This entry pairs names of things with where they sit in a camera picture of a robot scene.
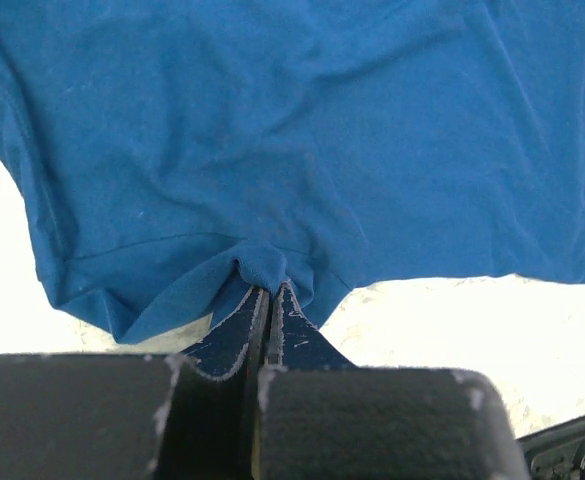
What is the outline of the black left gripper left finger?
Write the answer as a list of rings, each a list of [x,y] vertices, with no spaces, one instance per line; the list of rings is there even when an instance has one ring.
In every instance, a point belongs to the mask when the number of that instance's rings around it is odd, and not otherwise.
[[[175,354],[0,355],[0,479],[248,479],[269,296]]]

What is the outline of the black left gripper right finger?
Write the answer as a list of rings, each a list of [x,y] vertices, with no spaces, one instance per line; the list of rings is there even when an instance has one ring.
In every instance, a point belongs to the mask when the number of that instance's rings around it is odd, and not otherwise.
[[[491,381],[464,369],[363,368],[284,284],[258,378],[260,479],[525,479]]]

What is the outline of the blue t shirt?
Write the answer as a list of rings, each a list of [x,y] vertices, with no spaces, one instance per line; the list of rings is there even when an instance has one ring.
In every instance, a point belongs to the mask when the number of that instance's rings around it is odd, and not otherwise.
[[[290,282],[585,284],[585,1],[0,1],[53,307],[137,343]]]

